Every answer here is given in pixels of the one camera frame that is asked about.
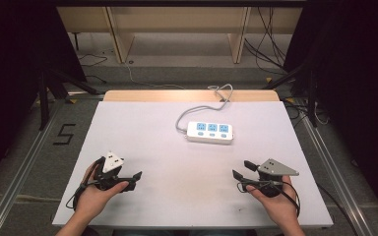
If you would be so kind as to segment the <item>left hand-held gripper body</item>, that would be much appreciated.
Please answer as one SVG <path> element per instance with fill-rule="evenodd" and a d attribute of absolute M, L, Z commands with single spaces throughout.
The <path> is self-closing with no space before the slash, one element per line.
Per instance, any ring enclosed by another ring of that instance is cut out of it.
<path fill-rule="evenodd" d="M 122 168 L 124 159 L 118 157 L 112 151 L 103 156 L 94 172 L 95 185 L 100 190 L 108 190 L 121 182 L 118 173 Z"/>

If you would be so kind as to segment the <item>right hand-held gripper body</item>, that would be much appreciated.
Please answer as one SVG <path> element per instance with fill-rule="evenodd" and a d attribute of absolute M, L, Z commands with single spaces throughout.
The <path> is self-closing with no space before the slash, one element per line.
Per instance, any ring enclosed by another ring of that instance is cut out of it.
<path fill-rule="evenodd" d="M 298 171 L 271 158 L 259 165 L 257 171 L 259 174 L 259 190 L 269 198 L 281 193 L 284 176 L 299 175 Z"/>

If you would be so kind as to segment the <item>person's right hand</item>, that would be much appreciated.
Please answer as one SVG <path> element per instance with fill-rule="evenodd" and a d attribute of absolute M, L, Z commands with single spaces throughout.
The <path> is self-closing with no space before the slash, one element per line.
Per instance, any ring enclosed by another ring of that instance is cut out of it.
<path fill-rule="evenodd" d="M 268 198 L 251 185 L 248 185 L 246 190 L 263 205 L 270 219 L 276 225 L 285 221 L 298 221 L 296 207 L 282 194 L 273 198 Z"/>

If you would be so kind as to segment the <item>person's left hand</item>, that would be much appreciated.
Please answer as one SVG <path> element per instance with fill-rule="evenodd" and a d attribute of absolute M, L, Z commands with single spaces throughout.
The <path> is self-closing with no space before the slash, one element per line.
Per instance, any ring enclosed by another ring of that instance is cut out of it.
<path fill-rule="evenodd" d="M 121 193 L 128 185 L 127 181 L 123 181 L 106 191 L 94 185 L 88 186 L 79 197 L 73 218 L 83 222 L 92 221 L 103 211 L 108 201 Z"/>

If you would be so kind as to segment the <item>white power strip blue sockets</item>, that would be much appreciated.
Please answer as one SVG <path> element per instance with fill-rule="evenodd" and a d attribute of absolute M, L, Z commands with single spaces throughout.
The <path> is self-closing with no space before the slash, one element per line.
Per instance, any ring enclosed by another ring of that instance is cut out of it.
<path fill-rule="evenodd" d="M 230 145 L 233 138 L 233 129 L 229 124 L 192 121 L 186 132 L 186 139 L 196 143 Z"/>

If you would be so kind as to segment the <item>black metal stand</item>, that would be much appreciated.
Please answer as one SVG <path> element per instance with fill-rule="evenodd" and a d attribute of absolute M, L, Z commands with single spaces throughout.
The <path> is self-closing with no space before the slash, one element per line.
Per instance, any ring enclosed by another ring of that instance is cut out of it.
<path fill-rule="evenodd" d="M 68 91 L 63 86 L 64 83 L 71 84 L 92 95 L 101 94 L 101 91 L 86 85 L 84 82 L 81 82 L 60 70 L 52 68 L 43 69 L 38 78 L 38 96 L 40 101 L 41 118 L 39 127 L 40 131 L 46 127 L 50 119 L 47 92 L 50 91 L 56 99 L 65 100 L 68 96 Z"/>
<path fill-rule="evenodd" d="M 307 86 L 306 94 L 307 94 L 307 116 L 310 123 L 317 127 L 317 116 L 316 113 L 316 79 L 315 73 L 313 71 L 313 65 L 311 62 L 303 62 L 300 66 L 293 69 L 292 71 L 288 72 L 286 75 L 282 76 L 278 80 L 267 84 L 264 89 L 275 89 L 278 86 L 281 86 L 291 79 L 296 79 L 300 76 L 303 76 L 303 82 Z"/>

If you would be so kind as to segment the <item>dark curtain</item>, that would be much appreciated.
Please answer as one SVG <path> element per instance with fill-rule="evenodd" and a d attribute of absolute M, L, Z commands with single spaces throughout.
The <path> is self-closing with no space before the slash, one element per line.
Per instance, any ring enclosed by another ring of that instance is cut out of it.
<path fill-rule="evenodd" d="M 47 69 L 86 79 L 58 9 L 45 0 L 0 0 L 0 162 Z"/>
<path fill-rule="evenodd" d="M 318 54 L 317 97 L 378 199 L 378 0 L 307 0 L 284 67 L 304 61 L 329 20 L 336 25 Z"/>

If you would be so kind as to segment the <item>aluminium floor rail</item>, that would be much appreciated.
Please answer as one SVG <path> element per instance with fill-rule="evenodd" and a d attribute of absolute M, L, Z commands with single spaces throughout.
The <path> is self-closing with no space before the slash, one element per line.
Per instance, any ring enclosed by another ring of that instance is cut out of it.
<path fill-rule="evenodd" d="M 55 100 L 52 106 L 52 110 L 50 111 L 50 116 L 47 124 L 43 127 L 42 130 L 37 133 L 27 156 L 24 158 L 21 166 L 18 168 L 18 171 L 16 172 L 13 180 L 10 182 L 9 187 L 0 198 L 0 229 L 2 228 L 18 194 L 20 193 L 26 179 L 28 178 L 28 175 L 30 174 L 31 169 L 38 158 L 45 140 L 47 139 L 53 127 L 55 118 L 58 115 L 60 109 L 64 106 L 64 103 L 65 101 L 62 99 Z"/>
<path fill-rule="evenodd" d="M 320 132 L 317 130 L 314 123 L 311 122 L 311 119 L 315 117 L 315 106 L 311 105 L 310 102 L 305 103 L 302 98 L 298 98 L 294 104 L 297 106 L 306 106 L 305 111 L 299 112 L 301 122 L 304 124 L 308 135 L 317 149 L 318 155 L 324 164 L 341 203 L 343 204 L 343 211 L 346 213 L 348 222 L 352 226 L 354 233 L 357 236 L 374 236 L 363 211 L 358 206 L 356 199 L 348 188 L 345 178 L 333 160 Z"/>

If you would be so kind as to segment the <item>light wooden desk frame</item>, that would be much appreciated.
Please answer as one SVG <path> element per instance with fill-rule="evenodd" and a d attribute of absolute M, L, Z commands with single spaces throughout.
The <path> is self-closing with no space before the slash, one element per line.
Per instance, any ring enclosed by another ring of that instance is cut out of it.
<path fill-rule="evenodd" d="M 125 62 L 137 32 L 224 33 L 238 64 L 248 33 L 274 34 L 296 29 L 300 7 L 59 7 L 67 32 L 108 32 L 117 61 Z"/>

